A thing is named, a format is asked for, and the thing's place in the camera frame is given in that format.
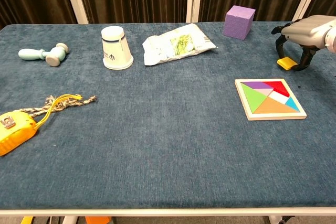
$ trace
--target braided rope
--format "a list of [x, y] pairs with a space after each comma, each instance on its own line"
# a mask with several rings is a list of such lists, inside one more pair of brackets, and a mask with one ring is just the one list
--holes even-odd
[[[50, 108], [51, 104], [53, 103], [55, 99], [56, 98], [51, 95], [47, 97], [46, 104], [42, 108], [25, 108], [25, 109], [19, 109], [18, 111], [23, 111], [26, 113], [35, 112], [33, 114], [30, 114], [30, 116], [34, 118], [38, 115], [47, 113], [48, 109]], [[86, 105], [91, 102], [95, 102], [96, 100], [97, 100], [97, 97], [95, 95], [90, 97], [88, 100], [84, 100], [84, 101], [78, 101], [76, 99], [69, 98], [68, 100], [57, 103], [56, 106], [53, 108], [52, 112], [61, 111], [61, 110], [66, 109], [67, 107]]]

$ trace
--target plastic bag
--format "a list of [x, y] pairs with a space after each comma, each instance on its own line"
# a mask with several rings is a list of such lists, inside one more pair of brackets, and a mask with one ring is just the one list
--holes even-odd
[[179, 27], [159, 36], [151, 36], [142, 44], [146, 66], [179, 60], [216, 48], [195, 24]]

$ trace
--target paper cup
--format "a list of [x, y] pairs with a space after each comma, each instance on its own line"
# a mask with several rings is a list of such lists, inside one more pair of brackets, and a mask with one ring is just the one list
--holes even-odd
[[101, 31], [103, 43], [103, 63], [105, 67], [121, 70], [133, 63], [124, 29], [120, 26], [108, 26]]

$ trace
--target yellow string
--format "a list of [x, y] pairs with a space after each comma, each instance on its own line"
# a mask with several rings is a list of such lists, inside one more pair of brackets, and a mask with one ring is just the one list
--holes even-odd
[[69, 98], [73, 98], [73, 99], [76, 99], [76, 100], [81, 100], [82, 99], [82, 96], [80, 95], [73, 95], [73, 94], [64, 94], [64, 95], [61, 95], [59, 96], [58, 98], [56, 98], [53, 103], [51, 104], [47, 114], [41, 119], [41, 121], [39, 121], [38, 123], [36, 123], [34, 129], [35, 130], [38, 130], [38, 128], [40, 128], [49, 118], [51, 112], [52, 112], [52, 109], [57, 105], [57, 103], [59, 102], [62, 102], [64, 100], [68, 100]]

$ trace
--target tangram puzzle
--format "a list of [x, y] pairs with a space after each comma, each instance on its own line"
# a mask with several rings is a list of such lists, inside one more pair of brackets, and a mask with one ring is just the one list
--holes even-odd
[[284, 79], [236, 80], [235, 84], [249, 120], [307, 117]]

